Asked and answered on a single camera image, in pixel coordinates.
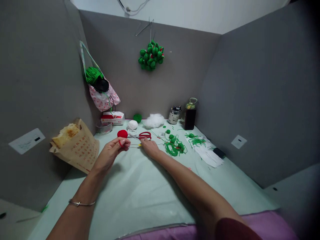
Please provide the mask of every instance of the hand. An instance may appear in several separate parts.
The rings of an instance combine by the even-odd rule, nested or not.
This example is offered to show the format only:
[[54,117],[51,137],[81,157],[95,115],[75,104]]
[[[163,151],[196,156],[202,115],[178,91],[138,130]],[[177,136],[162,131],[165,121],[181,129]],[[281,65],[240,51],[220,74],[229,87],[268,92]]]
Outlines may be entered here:
[[154,141],[149,141],[147,138],[142,138],[140,141],[144,151],[149,155],[149,157],[155,160],[159,155],[159,152],[161,152],[158,145]]
[[130,144],[131,142],[127,138],[122,137],[118,137],[111,142],[108,142],[99,154],[95,164],[92,167],[92,170],[103,171],[105,174],[107,174],[110,171],[118,154],[122,151],[128,151]]

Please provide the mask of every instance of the gray partition wall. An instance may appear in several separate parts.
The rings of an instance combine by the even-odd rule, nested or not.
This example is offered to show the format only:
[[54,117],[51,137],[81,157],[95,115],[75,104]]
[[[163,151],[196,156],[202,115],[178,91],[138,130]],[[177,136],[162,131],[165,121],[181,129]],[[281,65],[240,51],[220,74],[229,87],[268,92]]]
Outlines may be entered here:
[[[94,131],[100,113],[82,76],[78,9],[67,0],[0,5],[0,198],[40,211],[70,169],[49,153],[51,138],[77,117]],[[35,128],[46,139],[25,154],[8,145]]]
[[[80,10],[90,53],[121,103],[117,106],[132,118],[141,113],[161,113],[168,118],[173,105],[198,97],[202,81],[220,35],[163,24],[152,24],[151,36],[164,47],[164,62],[153,72],[142,70],[139,52],[150,41],[150,28],[135,37],[140,21]],[[142,21],[140,30],[148,22]]]
[[197,127],[262,187],[320,160],[314,24],[299,1],[222,35],[202,85]]

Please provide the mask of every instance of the hanging bag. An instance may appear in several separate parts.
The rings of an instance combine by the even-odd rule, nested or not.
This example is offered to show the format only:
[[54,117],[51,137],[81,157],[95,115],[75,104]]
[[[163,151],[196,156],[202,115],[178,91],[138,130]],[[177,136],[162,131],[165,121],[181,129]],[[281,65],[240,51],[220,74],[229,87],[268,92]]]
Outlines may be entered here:
[[[92,62],[94,63],[94,65],[96,66],[96,68],[100,71],[100,73],[102,74],[102,77],[104,80],[106,80],[109,83],[109,88],[107,91],[103,92],[103,91],[98,91],[91,83],[90,81],[88,81],[88,74],[86,73],[86,64],[84,61],[84,52],[83,52],[83,48],[86,50],[86,52],[88,53],[89,57],[91,58]],[[90,55],[88,49],[86,48],[86,46],[84,45],[84,43],[82,41],[80,41],[80,49],[81,49],[81,57],[82,57],[82,64],[83,64],[83,71],[84,71],[84,75],[86,78],[86,82],[89,86],[89,91],[90,91],[90,96],[94,102],[94,104],[96,105],[96,107],[100,110],[100,112],[106,111],[109,108],[112,108],[114,105],[118,105],[120,103],[120,98],[118,97],[117,93],[113,90],[110,82],[104,77],[104,74],[102,73],[100,67],[98,66],[98,64],[94,61],[94,59],[92,58],[92,56]]]

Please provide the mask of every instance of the desk surface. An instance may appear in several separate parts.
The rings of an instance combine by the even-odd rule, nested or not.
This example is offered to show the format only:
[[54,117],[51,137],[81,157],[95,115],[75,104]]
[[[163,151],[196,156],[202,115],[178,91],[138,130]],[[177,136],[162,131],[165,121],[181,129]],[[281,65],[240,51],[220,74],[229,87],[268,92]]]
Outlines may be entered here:
[[[174,157],[177,161],[205,180],[219,192],[240,214],[251,214],[279,208],[262,189],[229,159],[224,164],[212,168],[201,160],[185,139],[186,131],[181,125],[165,124],[166,128],[152,131],[159,134],[169,129],[179,135],[188,149],[187,154]],[[126,129],[127,121],[122,126],[113,126],[113,131],[106,135],[96,134],[100,141],[100,151],[110,140],[117,137],[117,132]],[[137,132],[146,129],[139,124]],[[191,132],[203,136],[195,127]],[[156,143],[163,141],[152,134]],[[72,168],[61,183],[51,200],[48,209],[33,230],[29,239],[45,239],[68,204],[68,200],[77,191],[85,174]],[[98,197],[89,239],[112,240],[143,229],[175,224],[192,224],[198,219],[197,213],[184,197],[171,176],[155,161],[148,158],[143,149],[130,148],[116,158],[112,170],[106,176],[105,184]]]

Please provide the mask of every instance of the red-handled scissors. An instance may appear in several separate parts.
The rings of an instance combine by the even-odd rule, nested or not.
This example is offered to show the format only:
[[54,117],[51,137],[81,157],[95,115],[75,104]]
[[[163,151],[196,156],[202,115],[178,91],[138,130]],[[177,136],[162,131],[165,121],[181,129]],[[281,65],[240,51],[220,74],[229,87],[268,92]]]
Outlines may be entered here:
[[151,140],[151,133],[150,132],[143,132],[139,134],[139,140],[141,140],[142,138],[149,138]]

